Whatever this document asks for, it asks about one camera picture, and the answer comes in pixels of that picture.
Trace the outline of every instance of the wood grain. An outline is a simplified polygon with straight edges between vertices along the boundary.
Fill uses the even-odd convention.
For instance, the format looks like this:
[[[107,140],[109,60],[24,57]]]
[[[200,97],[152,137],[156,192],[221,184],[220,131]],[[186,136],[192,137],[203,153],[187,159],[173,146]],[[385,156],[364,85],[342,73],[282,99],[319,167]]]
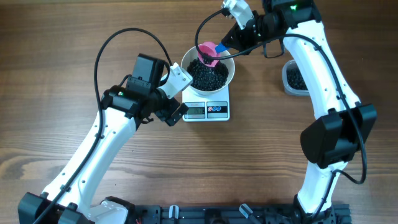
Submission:
[[[249,3],[262,11],[260,1]],[[341,178],[333,200],[351,205],[354,223],[395,223],[398,15],[392,10],[398,2],[317,5],[345,78],[379,116],[366,143],[366,183]],[[86,136],[96,114],[95,57],[113,32],[147,29],[180,62],[200,22],[219,8],[219,1],[0,6],[0,223],[18,221],[21,197],[39,194]],[[200,41],[220,41],[232,25],[217,17]],[[101,58],[100,92],[130,73],[140,52],[165,58],[144,34],[115,38]],[[111,164],[93,204],[110,195],[147,205],[292,202],[307,166],[299,136],[314,118],[309,98],[283,91],[281,69],[290,59],[266,60],[261,50],[236,58],[228,122],[181,121],[169,128],[156,120],[140,127]],[[359,155],[347,170],[359,177]]]

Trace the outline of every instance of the wooden table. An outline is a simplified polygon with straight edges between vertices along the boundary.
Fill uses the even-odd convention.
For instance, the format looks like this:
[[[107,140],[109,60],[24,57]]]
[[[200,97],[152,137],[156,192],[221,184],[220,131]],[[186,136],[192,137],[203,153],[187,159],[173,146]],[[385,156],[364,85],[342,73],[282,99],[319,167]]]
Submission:
[[[249,2],[261,9],[260,1]],[[180,63],[200,22],[220,1],[151,1],[0,6],[0,223],[18,221],[17,204],[61,171],[93,124],[93,65],[115,31],[140,27]],[[398,14],[396,1],[317,1],[329,45],[348,83],[378,120],[367,141],[368,179],[340,178],[333,200],[354,223],[395,223],[398,212]],[[218,42],[233,21],[217,17],[200,35]],[[131,73],[138,53],[165,58],[148,36],[123,34],[104,51],[99,87]],[[291,203],[307,160],[300,133],[313,122],[310,98],[284,93],[289,54],[260,49],[235,59],[231,120],[142,125],[105,174],[93,204],[107,196],[142,205]],[[359,178],[359,153],[346,169]]]

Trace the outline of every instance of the kitchen scale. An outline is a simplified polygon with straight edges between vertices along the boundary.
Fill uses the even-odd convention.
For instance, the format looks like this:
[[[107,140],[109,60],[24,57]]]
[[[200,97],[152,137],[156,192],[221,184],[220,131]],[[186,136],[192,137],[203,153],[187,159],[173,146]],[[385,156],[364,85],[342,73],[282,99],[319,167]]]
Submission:
[[[189,86],[182,91],[182,101],[189,107],[183,116],[186,122],[229,120],[228,85],[211,95],[201,95]]]

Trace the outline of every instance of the white bowl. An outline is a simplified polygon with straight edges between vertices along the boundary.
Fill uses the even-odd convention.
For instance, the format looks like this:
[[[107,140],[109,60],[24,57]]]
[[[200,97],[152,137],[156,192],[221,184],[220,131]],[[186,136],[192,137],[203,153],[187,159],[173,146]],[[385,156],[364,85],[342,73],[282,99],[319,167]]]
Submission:
[[[228,56],[228,55],[231,55],[231,54],[227,50],[220,53],[220,57]],[[197,58],[198,58],[198,51],[197,51],[196,47],[192,47],[182,58],[181,67],[185,70],[188,70],[189,64]],[[228,84],[231,82],[231,80],[235,74],[235,62],[232,58],[229,58],[226,60],[220,60],[220,62],[225,64],[226,68],[228,68],[228,77],[226,78],[225,85],[223,85],[223,87],[221,87],[218,90],[214,90],[214,91],[202,91],[202,90],[198,90],[192,86],[189,86],[189,88],[191,88],[193,91],[197,92],[200,95],[211,95],[211,94],[221,91],[223,88],[228,86]]]

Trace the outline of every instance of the white container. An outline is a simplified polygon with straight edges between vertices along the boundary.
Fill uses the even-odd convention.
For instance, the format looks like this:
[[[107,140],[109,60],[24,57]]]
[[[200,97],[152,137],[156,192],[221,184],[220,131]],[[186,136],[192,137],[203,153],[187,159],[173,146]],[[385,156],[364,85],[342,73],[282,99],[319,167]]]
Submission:
[[[282,81],[285,86],[285,92],[292,96],[309,96],[310,92],[308,90],[296,90],[292,88],[287,82],[287,70],[297,68],[295,60],[288,61],[282,69]]]
[[[224,51],[224,52],[220,53],[220,57],[228,56],[228,55],[231,55],[228,51]],[[196,47],[192,47],[182,58],[181,67],[185,70],[188,70],[189,64],[197,58],[198,58],[198,51],[197,51]],[[228,84],[231,82],[231,80],[235,74],[235,62],[232,58],[229,58],[226,60],[220,60],[220,62],[225,64],[226,68],[228,68],[228,77],[226,78],[225,85],[223,85],[223,87],[221,87],[218,90],[214,90],[214,91],[202,91],[202,90],[198,90],[192,86],[189,86],[189,88],[191,88],[193,91],[199,93],[200,95],[211,95],[211,94],[221,91],[223,88],[228,86]]]

